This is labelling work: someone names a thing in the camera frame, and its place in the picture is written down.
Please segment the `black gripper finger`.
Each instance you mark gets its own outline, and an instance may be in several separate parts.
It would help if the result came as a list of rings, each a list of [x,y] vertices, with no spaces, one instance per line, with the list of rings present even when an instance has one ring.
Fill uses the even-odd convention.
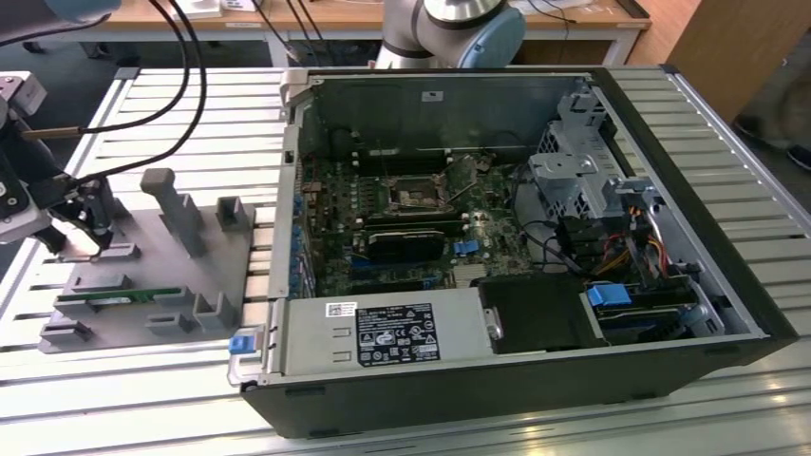
[[[117,202],[108,180],[96,179],[81,184],[74,202],[77,204],[74,225],[94,245],[94,249],[88,251],[88,256],[98,257],[109,249],[114,237]]]
[[[57,260],[64,260],[68,239],[65,234],[53,225],[48,225],[45,228],[37,230],[34,232],[34,239],[44,245],[48,252]]]

